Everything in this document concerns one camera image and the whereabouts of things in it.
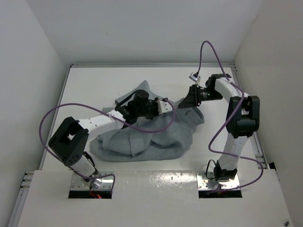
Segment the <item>gray towel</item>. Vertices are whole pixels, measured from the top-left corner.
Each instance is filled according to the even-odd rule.
[[[149,99],[163,99],[150,91],[145,80],[136,89],[115,100],[116,104],[138,89],[147,91],[150,94]],[[109,112],[112,109],[103,108],[103,111]],[[153,131],[165,127],[172,116],[170,112],[152,120],[140,117],[134,126]],[[176,118],[166,130],[158,133],[143,133],[129,127],[112,130],[95,138],[90,143],[90,151],[100,159],[113,162],[176,159],[188,150],[193,143],[195,127],[203,123],[204,116],[198,108],[176,108]]]

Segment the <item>white panel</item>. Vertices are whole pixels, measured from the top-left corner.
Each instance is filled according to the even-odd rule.
[[[61,104],[83,103],[95,108],[114,107],[114,100],[136,88],[142,81],[147,80],[150,89],[155,94],[177,101],[185,97],[193,84],[188,76],[197,68],[71,68],[66,82]],[[224,69],[232,74],[230,68]],[[208,77],[220,73],[220,68],[202,68],[200,84],[203,86]],[[199,107],[205,117],[205,123],[196,128],[193,135],[193,145],[185,155],[176,160],[146,161],[117,163],[105,162],[95,157],[96,168],[100,171],[115,170],[200,170],[209,159],[217,160],[220,155],[208,150],[208,143],[226,119],[228,103],[223,100],[203,102]],[[98,113],[78,106],[60,108],[54,124],[54,130],[63,119],[72,116],[75,119],[89,118]],[[218,136],[213,148],[223,151],[227,138],[226,129]],[[245,144],[242,154],[254,158],[250,140]],[[239,167],[253,169],[254,162],[239,160]],[[66,169],[51,155],[47,154],[43,170]]]
[[[240,182],[258,174],[243,170]],[[18,227],[283,227],[289,220],[274,170],[231,199],[199,199],[195,172],[115,175],[111,200],[68,199],[70,171],[35,171]]]
[[[27,0],[68,63],[197,62],[205,39],[233,62],[261,1]]]
[[[300,0],[265,0],[236,57],[246,92],[260,97],[258,133],[296,227],[303,226],[302,11]]]
[[[25,0],[1,0],[0,227],[8,224],[24,172],[39,167],[39,121],[58,101],[65,73]]]

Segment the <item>gray wall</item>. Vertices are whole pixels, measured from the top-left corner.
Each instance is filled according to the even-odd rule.
[[[26,170],[39,167],[38,127],[67,71],[25,0],[0,1],[0,227],[8,224]],[[44,136],[51,117],[45,124]]]
[[[303,2],[265,0],[236,56],[247,92],[261,99],[261,143],[296,227],[303,226]]]
[[[76,62],[197,62],[210,40],[234,60],[262,0],[27,0],[59,56]],[[205,61],[215,61],[210,48]]]

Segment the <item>wall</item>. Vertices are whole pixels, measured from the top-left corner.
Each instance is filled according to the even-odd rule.
[[[236,56],[246,91],[261,99],[261,143],[296,227],[303,226],[302,11],[302,1],[265,0]]]
[[[26,170],[38,169],[39,121],[56,105],[67,68],[25,0],[0,1],[0,227]],[[46,138],[51,117],[45,124]]]
[[[27,0],[51,44],[77,62],[198,62],[205,39],[233,62],[262,0]],[[214,62],[210,48],[204,60]]]

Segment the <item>black cable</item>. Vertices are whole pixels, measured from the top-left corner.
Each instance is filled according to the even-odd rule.
[[[212,160],[212,159],[210,159],[209,161],[208,161],[208,164],[207,164],[207,168],[206,168],[206,177],[207,177],[207,179],[209,179],[209,180],[213,180],[215,177],[213,177],[213,178],[209,178],[208,176],[207,176],[207,172],[208,172],[208,168],[209,168],[209,165],[210,165],[210,162],[211,161],[213,161],[214,162],[214,165],[216,165],[216,162],[214,161],[214,160]]]

